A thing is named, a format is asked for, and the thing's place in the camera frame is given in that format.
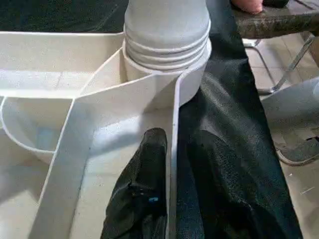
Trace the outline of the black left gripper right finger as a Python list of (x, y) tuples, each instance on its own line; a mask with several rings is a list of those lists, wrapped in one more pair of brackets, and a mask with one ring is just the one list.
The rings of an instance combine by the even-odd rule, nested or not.
[(205, 130), (186, 149), (207, 239), (302, 238), (282, 173), (268, 176)]

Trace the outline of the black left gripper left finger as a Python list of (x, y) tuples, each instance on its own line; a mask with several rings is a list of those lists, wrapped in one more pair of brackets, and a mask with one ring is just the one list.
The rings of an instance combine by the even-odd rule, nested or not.
[(165, 131), (147, 130), (112, 191), (102, 239), (165, 238), (166, 152)]

